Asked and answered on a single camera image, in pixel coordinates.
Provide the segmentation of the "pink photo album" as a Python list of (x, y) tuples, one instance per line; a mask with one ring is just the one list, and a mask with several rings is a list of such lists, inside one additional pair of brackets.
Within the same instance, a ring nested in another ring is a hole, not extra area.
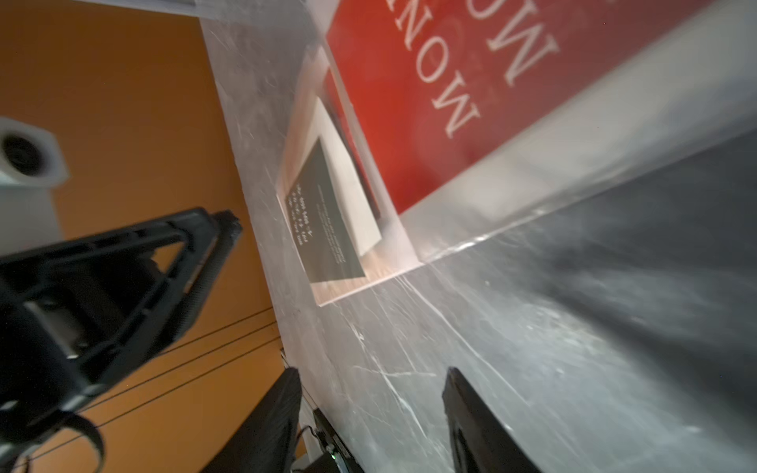
[(306, 49), (277, 197), (290, 232), (286, 195), (310, 153), (311, 97), (318, 96), (352, 156), (382, 240), (358, 256), (362, 278), (311, 283), (307, 276), (317, 305), (470, 248), (756, 124), (756, 5), (700, 1), (699, 12), (398, 212), (327, 44), (340, 2), (307, 5), (317, 39)]

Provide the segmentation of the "red money card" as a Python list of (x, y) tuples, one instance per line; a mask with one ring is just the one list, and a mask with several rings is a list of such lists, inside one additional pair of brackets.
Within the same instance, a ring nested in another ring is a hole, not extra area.
[(327, 44), (404, 212), (703, 8), (700, 1), (342, 1)]

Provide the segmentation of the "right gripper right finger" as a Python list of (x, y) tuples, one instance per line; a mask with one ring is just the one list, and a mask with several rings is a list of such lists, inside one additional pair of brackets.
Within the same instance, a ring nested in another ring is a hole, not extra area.
[(447, 370), (443, 402), (455, 472), (540, 472), (457, 368)]

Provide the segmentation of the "green card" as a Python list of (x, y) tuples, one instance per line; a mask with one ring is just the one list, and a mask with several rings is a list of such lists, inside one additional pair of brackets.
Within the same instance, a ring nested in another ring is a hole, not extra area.
[(358, 256), (363, 257), (382, 240), (380, 227), (360, 181), (351, 154), (329, 116), (323, 101), (312, 96), (313, 114), (306, 139), (311, 152), (321, 145), (342, 219)]
[(362, 278), (323, 146), (317, 141), (285, 200), (290, 232), (311, 283)]

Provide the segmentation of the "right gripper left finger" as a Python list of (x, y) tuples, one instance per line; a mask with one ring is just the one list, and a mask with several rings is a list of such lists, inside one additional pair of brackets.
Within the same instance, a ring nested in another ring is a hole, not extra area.
[(242, 422), (205, 472), (289, 472), (302, 402), (299, 372), (287, 368)]

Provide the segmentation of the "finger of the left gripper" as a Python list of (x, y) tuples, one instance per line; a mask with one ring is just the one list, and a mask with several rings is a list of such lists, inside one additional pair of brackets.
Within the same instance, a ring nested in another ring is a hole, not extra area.
[(75, 411), (194, 325), (240, 235), (202, 208), (1, 260), (1, 409)]

